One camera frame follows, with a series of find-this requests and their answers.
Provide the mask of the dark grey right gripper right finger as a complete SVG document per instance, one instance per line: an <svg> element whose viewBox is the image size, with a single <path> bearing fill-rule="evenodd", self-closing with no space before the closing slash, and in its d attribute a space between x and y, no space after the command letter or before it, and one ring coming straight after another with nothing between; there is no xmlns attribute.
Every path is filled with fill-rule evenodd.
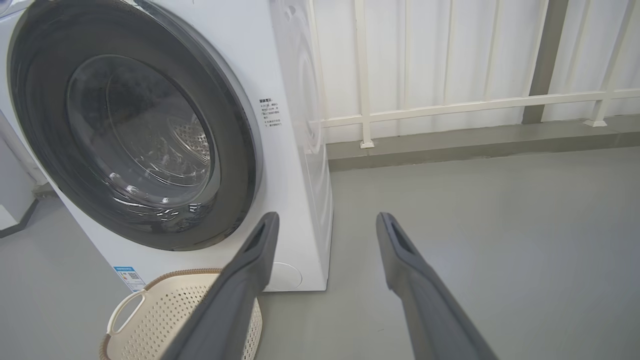
<svg viewBox="0 0 640 360"><path fill-rule="evenodd" d="M375 231L386 284L402 302L414 360L498 360L397 219L380 212Z"/></svg>

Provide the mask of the cream perforated laundry basket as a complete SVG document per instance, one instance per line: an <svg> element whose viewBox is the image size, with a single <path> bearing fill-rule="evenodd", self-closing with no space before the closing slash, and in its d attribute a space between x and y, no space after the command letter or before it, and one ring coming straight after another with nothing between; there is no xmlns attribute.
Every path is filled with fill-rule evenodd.
<svg viewBox="0 0 640 360"><path fill-rule="evenodd" d="M160 360L221 273L173 271L125 297L110 315L99 360Z"/></svg>

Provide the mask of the round black glass washer door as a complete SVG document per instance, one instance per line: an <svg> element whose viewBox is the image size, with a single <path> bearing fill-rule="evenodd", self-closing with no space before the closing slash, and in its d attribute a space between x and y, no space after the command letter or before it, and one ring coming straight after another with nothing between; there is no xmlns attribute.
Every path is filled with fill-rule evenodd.
<svg viewBox="0 0 640 360"><path fill-rule="evenodd" d="M190 251L242 225L263 173L258 121L192 24L151 0L35 0L8 60L35 158L99 226Z"/></svg>

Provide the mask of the blue energy label sticker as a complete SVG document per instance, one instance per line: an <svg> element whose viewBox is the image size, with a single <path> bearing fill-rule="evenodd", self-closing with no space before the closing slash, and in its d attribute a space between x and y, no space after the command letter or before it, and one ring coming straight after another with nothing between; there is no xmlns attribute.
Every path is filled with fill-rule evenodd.
<svg viewBox="0 0 640 360"><path fill-rule="evenodd" d="M138 292L146 287L146 282L138 275L137 271L130 266L114 266L114 271L120 276L131 292Z"/></svg>

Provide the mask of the round white filter cover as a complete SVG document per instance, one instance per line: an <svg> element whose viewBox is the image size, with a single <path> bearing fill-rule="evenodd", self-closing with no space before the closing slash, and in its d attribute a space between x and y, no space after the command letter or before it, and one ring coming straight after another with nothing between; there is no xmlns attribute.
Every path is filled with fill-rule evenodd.
<svg viewBox="0 0 640 360"><path fill-rule="evenodd" d="M274 262L272 265L270 280L265 291L295 291L295 289L297 289L302 284L302 280L302 274L294 266L283 262Z"/></svg>

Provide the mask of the white front-load washing machine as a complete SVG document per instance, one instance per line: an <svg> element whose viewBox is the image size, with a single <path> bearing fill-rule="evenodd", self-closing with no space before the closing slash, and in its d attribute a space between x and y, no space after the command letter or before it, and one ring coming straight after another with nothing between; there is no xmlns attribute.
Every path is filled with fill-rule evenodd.
<svg viewBox="0 0 640 360"><path fill-rule="evenodd" d="M149 284L163 274L224 268L264 214L279 215L273 262L300 271L293 292L327 289L333 200L322 140L313 41L306 0L150 0L201 31L237 77L253 109L262 144L259 190L229 237L206 248L169 251L110 232L62 194L28 145L9 88L9 50L20 17L35 0L0 0L0 111L39 171L99 253L114 267L132 267ZM281 126L263 124L259 100L279 104Z"/></svg>

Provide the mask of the small black text sticker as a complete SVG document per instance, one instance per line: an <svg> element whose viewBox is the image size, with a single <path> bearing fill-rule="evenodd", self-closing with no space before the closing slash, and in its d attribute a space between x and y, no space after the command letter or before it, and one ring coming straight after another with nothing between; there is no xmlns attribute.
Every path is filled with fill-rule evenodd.
<svg viewBox="0 0 640 360"><path fill-rule="evenodd" d="M262 123L266 128L282 125L279 103L272 98L259 99L259 109Z"/></svg>

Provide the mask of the white metal railing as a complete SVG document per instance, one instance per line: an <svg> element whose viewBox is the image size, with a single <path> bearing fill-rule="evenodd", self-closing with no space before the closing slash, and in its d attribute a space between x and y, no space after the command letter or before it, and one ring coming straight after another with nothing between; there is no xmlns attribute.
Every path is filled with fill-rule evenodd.
<svg viewBox="0 0 640 360"><path fill-rule="evenodd" d="M640 113L640 0L311 3L330 142Z"/></svg>

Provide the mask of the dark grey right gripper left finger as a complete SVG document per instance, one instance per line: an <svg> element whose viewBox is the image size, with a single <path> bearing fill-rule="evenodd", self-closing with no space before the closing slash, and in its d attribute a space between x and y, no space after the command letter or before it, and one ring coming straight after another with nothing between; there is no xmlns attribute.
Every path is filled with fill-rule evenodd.
<svg viewBox="0 0 640 360"><path fill-rule="evenodd" d="M242 360L254 301L270 282L280 217L265 213L160 360Z"/></svg>

